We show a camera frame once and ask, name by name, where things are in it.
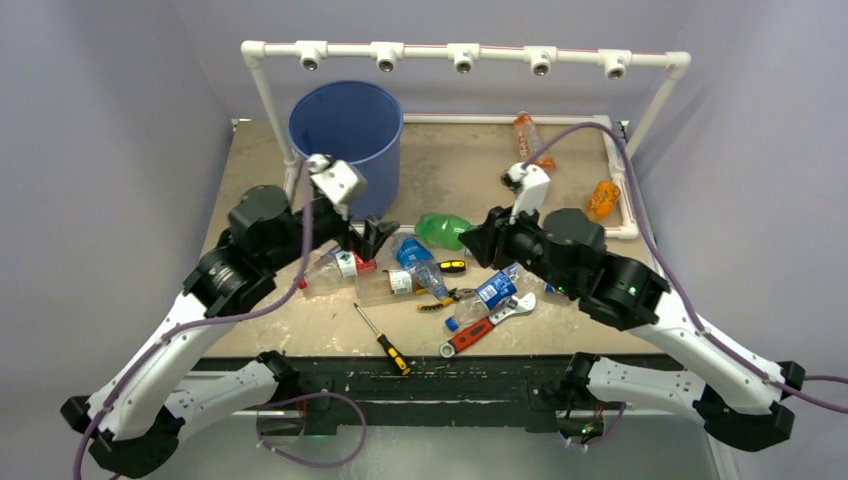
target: bottle label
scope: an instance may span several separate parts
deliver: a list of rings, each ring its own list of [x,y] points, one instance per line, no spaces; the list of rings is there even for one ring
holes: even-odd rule
[[[342,274],[342,278],[356,276],[356,260],[350,252],[336,252],[336,265]]]
[[[412,276],[406,270],[389,270],[389,286],[392,295],[412,293]]]
[[[418,243],[418,240],[410,237],[403,241],[395,257],[401,267],[407,268],[412,263],[432,259],[433,254],[427,251],[423,245]]]
[[[356,274],[362,275],[363,273],[373,272],[377,269],[377,262],[372,258],[367,262],[363,262],[359,255],[356,253],[353,254],[353,260],[356,262]]]
[[[501,300],[509,298],[515,292],[515,285],[504,272],[494,274],[492,278],[477,287],[477,295],[489,310],[493,310]]]

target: light gray wall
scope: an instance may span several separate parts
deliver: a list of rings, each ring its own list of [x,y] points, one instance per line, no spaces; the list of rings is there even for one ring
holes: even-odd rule
[[[233,117],[266,118],[238,52],[243,40],[400,41],[410,44],[557,45],[667,51],[695,0],[174,0],[200,59]],[[301,95],[339,79],[379,82],[407,112],[608,114],[630,118],[656,69],[631,69],[608,82],[597,67],[554,65],[544,78],[514,62],[481,62],[459,75],[447,60],[403,62],[390,75],[367,59],[325,60],[307,72],[294,58],[266,63],[286,114]]]
[[[230,126],[168,0],[0,2],[0,65],[0,476],[69,478],[59,406],[167,311]]]
[[[637,158],[659,240],[696,307],[751,349],[848,374],[845,2],[701,1],[694,59]],[[805,390],[848,405],[844,386]],[[742,478],[845,478],[848,418],[797,399],[793,438]]]

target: wrench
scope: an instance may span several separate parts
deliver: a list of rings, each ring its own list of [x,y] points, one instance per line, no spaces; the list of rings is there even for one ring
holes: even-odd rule
[[[439,347],[439,354],[444,358],[451,358],[457,353],[474,345],[477,340],[492,331],[495,326],[513,315],[526,315],[536,308],[536,295],[528,293],[523,298],[513,295],[496,312],[488,317],[483,317],[474,322],[473,325],[457,333],[450,340]]]

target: screwdriver shaft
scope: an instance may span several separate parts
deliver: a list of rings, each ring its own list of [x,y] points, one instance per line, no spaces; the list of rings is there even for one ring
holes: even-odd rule
[[[368,322],[368,326],[371,327],[371,330],[374,330],[374,333],[379,335],[380,331],[377,330],[377,327],[374,326],[374,324],[371,322],[371,319],[368,318],[368,315],[365,315],[365,312],[363,312],[362,309],[359,308],[359,305],[357,305],[356,302],[353,303],[353,306],[356,307],[356,311],[359,312],[359,315],[362,316],[362,319]]]

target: blue bucket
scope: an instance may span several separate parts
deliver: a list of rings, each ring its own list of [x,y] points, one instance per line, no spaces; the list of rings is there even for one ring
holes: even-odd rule
[[[328,83],[307,93],[289,115],[289,139],[304,158],[314,153],[345,160],[368,180],[353,203],[357,220],[381,218],[400,183],[403,111],[388,91],[367,82]]]

